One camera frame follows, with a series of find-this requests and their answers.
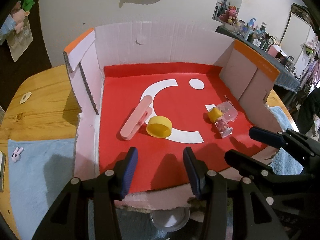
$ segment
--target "pink clothespin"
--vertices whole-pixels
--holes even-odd
[[[127,122],[120,130],[120,135],[124,140],[130,140],[143,125],[146,119],[152,114],[152,108],[149,107],[151,103],[152,96],[147,95],[144,96],[137,105]]]
[[[21,147],[19,149],[19,147],[16,147],[15,150],[13,151],[12,157],[11,159],[13,160],[14,163],[16,163],[17,161],[19,161],[21,159],[20,154],[23,152],[24,147]]]

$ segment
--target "cardboard box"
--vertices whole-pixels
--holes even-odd
[[[249,120],[273,132],[281,130],[265,105],[279,71],[245,44],[208,28],[176,21],[99,26],[70,43],[64,50],[64,57],[72,89],[82,111],[79,114],[75,146],[75,176],[82,180],[100,174],[100,114],[104,68],[108,66],[166,62],[219,66],[221,80],[238,100]],[[266,147],[253,158],[270,163],[274,153],[274,148]],[[233,168],[221,174],[240,179]],[[152,210],[171,209],[188,206],[190,197],[193,197],[190,185],[185,184],[165,190],[129,194],[116,204]]]

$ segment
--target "clear plastic lid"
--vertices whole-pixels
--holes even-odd
[[[223,102],[216,107],[223,113],[222,117],[227,122],[233,122],[237,118],[238,111],[229,102]]]

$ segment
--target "green plush toy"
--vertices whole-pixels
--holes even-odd
[[[23,0],[22,9],[25,11],[30,11],[32,6],[35,4],[33,0]]]

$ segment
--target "red surface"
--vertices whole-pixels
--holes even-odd
[[[248,136],[252,124],[230,90],[219,78],[221,68],[193,63],[138,64],[105,67],[105,83],[100,121],[100,172],[113,168],[124,158],[130,146],[138,149],[138,164],[130,192],[163,189],[188,182],[182,152],[187,146],[209,169],[222,171],[229,166],[224,153],[236,149],[252,156],[266,146]],[[200,79],[205,87],[196,90],[189,85],[192,78]],[[130,141],[122,140],[120,130],[147,87],[161,80],[176,79],[178,86],[161,90],[154,98],[157,115],[168,117],[179,130],[199,131],[204,142],[185,144],[151,137],[146,124]],[[205,105],[218,105],[229,98],[238,110],[237,119],[230,123],[233,134],[221,139],[214,124],[209,122]]]

